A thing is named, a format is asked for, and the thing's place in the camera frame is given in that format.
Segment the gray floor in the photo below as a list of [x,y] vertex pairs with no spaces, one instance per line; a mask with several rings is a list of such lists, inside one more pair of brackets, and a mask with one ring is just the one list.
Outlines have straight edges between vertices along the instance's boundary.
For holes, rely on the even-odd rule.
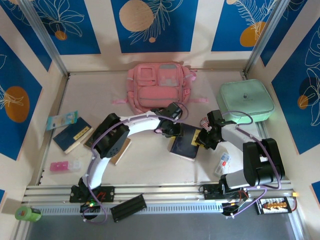
[[235,219],[220,213],[139,214],[104,225],[80,216],[43,216],[27,240],[293,240],[287,214],[257,215],[250,207]]

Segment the mint green container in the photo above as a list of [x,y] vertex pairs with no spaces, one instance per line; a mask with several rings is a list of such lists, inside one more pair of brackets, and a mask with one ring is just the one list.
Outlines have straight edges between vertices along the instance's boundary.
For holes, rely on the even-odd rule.
[[[249,114],[254,122],[267,120],[275,111],[275,104],[268,91],[257,79],[223,84],[216,101],[222,113],[232,110],[242,111]],[[237,112],[226,114],[223,118],[237,124],[250,122],[249,117]]]
[[17,220],[37,222],[42,214],[38,209],[29,206],[21,206],[15,211],[14,216]]

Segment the white floor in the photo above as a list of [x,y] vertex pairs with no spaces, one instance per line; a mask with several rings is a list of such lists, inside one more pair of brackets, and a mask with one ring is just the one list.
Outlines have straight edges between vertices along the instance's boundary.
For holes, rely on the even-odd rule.
[[[60,114],[78,110],[79,116],[96,128],[110,113],[118,116],[133,115],[128,104],[112,105],[115,99],[126,97],[126,72],[71,75],[61,106]],[[208,98],[209,103],[188,103],[190,112],[187,124],[199,126],[200,119],[208,112],[219,109],[216,95],[221,84],[241,81],[238,71],[198,71],[194,82],[193,98]],[[64,128],[58,128],[54,136]],[[247,126],[252,134],[258,135],[254,124]],[[170,154],[169,139],[152,131],[130,136],[132,144],[114,166],[109,163],[102,178],[103,184],[183,184],[197,182],[216,182],[213,172],[223,152],[231,156],[230,172],[242,168],[242,153],[228,142],[220,143],[215,151],[200,148],[195,162]],[[86,172],[91,152],[82,144],[69,154],[51,141],[47,154],[41,185],[74,185]],[[78,172],[52,173],[53,162],[81,162]]]

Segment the green lunch box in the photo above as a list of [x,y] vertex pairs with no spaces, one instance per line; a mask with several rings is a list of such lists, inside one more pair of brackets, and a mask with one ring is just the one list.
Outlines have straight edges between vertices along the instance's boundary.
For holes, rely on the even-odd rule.
[[[275,111],[267,89],[257,79],[224,83],[216,101],[222,113],[241,111],[249,114],[254,122],[267,120]],[[237,124],[250,123],[248,116],[238,112],[228,113],[223,118]]]

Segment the yellow label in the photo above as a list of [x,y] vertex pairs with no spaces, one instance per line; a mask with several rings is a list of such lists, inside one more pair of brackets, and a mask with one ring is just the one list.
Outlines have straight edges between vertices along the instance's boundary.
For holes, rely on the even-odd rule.
[[77,141],[79,138],[81,138],[86,132],[88,132],[90,130],[90,128],[88,126],[86,126],[84,129],[81,130],[81,132],[79,132],[77,135],[75,135],[73,137],[73,139],[75,141]]
[[196,139],[197,139],[199,133],[200,133],[200,130],[196,129],[195,132],[194,132],[193,138],[192,138],[191,145],[198,146],[198,144],[196,144]]

